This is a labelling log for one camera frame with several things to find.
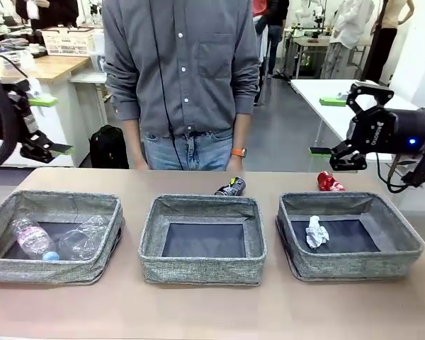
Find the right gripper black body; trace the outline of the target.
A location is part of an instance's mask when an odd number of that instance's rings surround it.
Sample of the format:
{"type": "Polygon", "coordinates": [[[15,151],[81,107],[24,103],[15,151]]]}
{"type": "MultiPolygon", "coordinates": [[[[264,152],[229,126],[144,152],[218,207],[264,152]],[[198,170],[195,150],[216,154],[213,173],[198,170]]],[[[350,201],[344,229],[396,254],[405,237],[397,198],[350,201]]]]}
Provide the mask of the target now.
{"type": "Polygon", "coordinates": [[[420,110],[365,110],[351,120],[346,141],[362,154],[417,154],[425,143],[425,114],[420,110]]]}

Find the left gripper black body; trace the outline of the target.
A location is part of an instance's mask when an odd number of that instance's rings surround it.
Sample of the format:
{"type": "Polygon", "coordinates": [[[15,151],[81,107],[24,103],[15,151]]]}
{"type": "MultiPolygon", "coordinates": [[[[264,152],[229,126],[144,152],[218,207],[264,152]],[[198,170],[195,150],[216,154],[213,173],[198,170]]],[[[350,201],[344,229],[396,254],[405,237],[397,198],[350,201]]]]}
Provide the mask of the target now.
{"type": "Polygon", "coordinates": [[[35,142],[38,127],[27,98],[11,98],[13,127],[11,133],[16,142],[35,142]]]}

